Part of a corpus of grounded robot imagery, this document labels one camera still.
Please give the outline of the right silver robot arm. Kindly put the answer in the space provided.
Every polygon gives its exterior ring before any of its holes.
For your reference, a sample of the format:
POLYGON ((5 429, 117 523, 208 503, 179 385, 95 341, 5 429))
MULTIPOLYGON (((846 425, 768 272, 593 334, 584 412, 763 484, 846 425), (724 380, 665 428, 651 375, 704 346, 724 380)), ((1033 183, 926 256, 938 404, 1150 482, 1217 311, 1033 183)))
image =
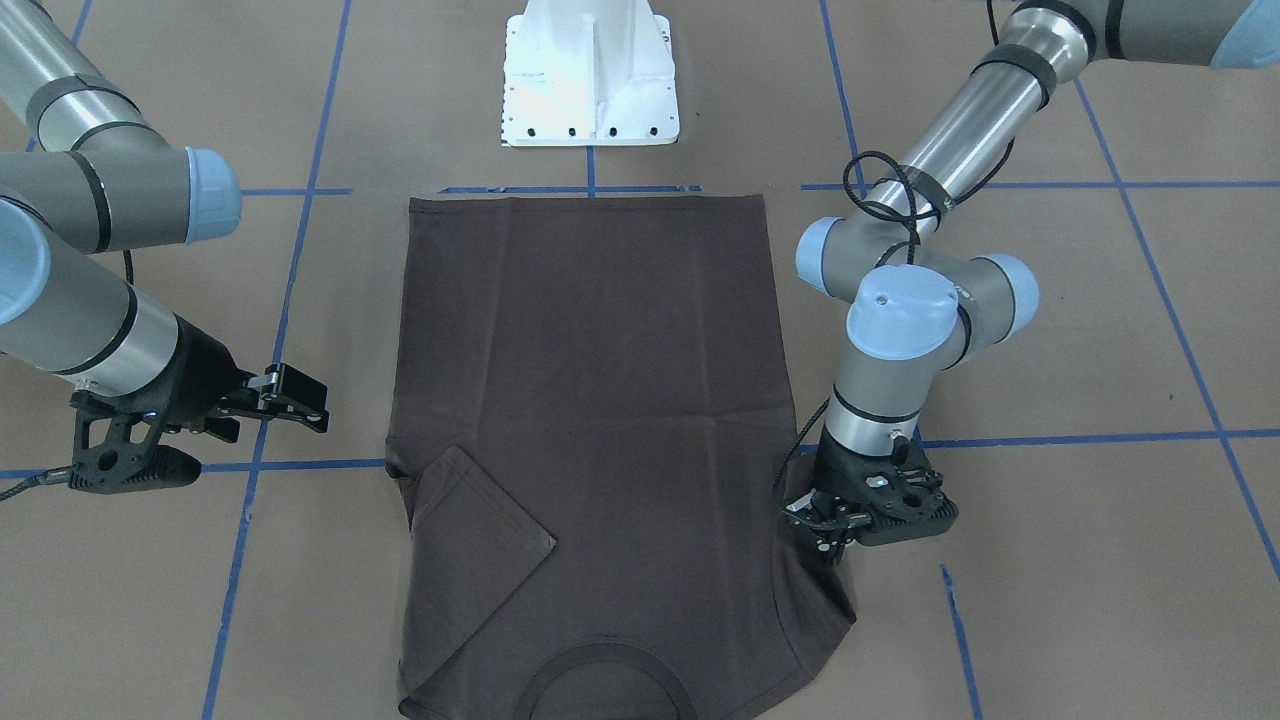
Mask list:
POLYGON ((323 433, 326 387, 242 370, 219 341, 97 261, 232 234, 219 152, 169 143, 37 1, 3 4, 3 102, 38 147, 3 155, 3 351, 74 386, 90 419, 237 434, 241 416, 323 433))

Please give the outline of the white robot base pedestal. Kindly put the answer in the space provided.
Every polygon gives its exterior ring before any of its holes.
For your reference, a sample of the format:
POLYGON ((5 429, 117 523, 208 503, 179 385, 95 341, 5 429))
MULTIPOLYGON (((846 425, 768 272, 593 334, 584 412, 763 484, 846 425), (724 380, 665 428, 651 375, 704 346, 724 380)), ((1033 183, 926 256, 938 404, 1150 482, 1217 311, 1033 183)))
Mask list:
POLYGON ((530 1, 504 33, 500 143, 645 147, 681 133, 669 19, 648 1, 530 1))

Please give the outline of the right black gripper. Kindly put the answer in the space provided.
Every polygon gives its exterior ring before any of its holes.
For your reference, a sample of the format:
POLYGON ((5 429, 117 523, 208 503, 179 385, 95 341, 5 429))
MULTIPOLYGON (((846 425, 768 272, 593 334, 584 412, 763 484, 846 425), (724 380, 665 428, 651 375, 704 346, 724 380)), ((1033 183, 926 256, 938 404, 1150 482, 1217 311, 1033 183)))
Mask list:
POLYGON ((253 375, 238 366, 225 345, 184 318, 177 318, 177 327, 175 354, 163 375, 170 386, 169 400, 157 413, 166 433, 237 437, 241 423, 232 416, 293 421, 316 433, 328 432, 328 410, 293 402, 326 401, 324 383, 285 363, 253 375), (257 396, 243 395, 246 387, 257 396))

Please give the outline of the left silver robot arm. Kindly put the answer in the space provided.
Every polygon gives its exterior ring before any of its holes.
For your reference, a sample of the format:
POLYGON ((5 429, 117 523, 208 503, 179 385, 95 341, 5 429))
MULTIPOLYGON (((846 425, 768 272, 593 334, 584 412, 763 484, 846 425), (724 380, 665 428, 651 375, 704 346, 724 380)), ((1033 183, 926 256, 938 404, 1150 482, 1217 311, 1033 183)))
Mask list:
POLYGON ((927 249, 942 220, 1005 164, 1020 128, 1094 61, 1254 69, 1277 61, 1275 1, 1023 1, 992 49, 901 159, 865 151, 884 174, 855 213, 812 223, 797 242, 797 275, 849 302, 814 477, 788 498, 787 523, 819 556, 841 561, 868 547, 947 532, 957 506, 945 495, 915 429, 938 374, 1010 341, 1039 306, 1029 266, 1007 254, 960 260, 927 249))

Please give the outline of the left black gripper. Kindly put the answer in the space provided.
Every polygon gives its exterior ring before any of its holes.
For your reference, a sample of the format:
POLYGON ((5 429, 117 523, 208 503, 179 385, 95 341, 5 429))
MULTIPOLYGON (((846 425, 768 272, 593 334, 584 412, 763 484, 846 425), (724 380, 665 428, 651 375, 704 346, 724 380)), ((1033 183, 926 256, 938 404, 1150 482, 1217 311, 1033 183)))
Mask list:
POLYGON ((909 436, 892 436, 884 456, 867 456, 845 448, 823 430, 810 489, 796 500, 785 498, 782 509, 810 529, 819 559, 833 566, 838 562, 838 547, 852 544, 858 532, 870 523, 859 505, 863 483, 870 477, 913 470, 934 469, 924 448, 909 436))

